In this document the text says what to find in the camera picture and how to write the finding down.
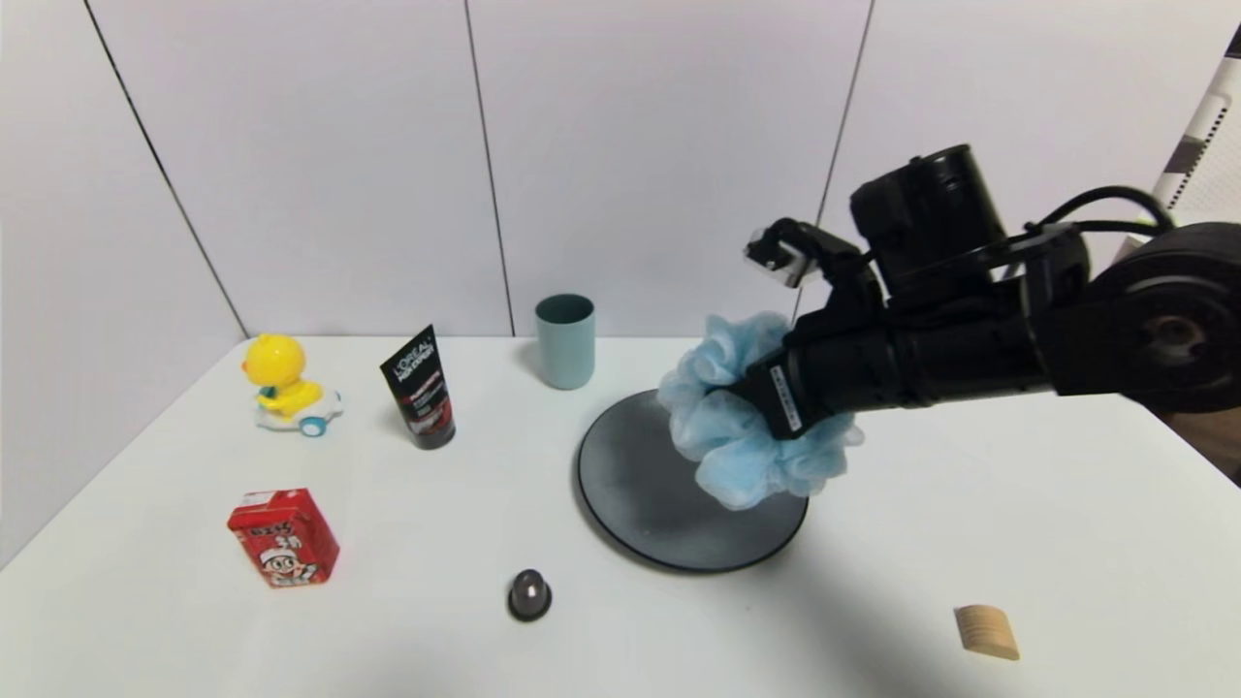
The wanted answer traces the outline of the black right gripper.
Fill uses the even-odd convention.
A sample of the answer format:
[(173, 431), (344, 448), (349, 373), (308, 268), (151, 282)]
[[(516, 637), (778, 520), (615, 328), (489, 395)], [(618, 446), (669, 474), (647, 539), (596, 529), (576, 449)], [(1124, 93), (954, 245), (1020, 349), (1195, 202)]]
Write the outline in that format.
[(709, 388), (714, 394), (748, 402), (776, 440), (794, 440), (829, 417), (897, 406), (898, 369), (881, 327), (793, 337), (746, 366), (741, 380)]

